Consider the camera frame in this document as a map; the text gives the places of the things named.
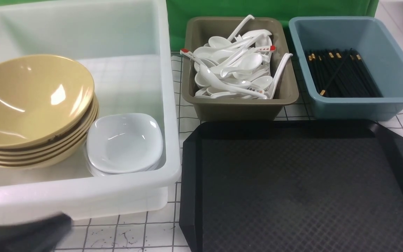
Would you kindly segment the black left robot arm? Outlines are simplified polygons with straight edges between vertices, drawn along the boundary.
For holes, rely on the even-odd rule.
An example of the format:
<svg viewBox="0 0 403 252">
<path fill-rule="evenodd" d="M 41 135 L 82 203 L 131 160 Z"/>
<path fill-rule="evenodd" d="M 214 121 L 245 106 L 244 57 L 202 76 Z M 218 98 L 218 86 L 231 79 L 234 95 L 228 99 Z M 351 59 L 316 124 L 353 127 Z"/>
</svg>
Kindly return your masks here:
<svg viewBox="0 0 403 252">
<path fill-rule="evenodd" d="M 12 225 L 0 225 L 0 252 L 52 252 L 72 231 L 65 213 Z"/>
</svg>

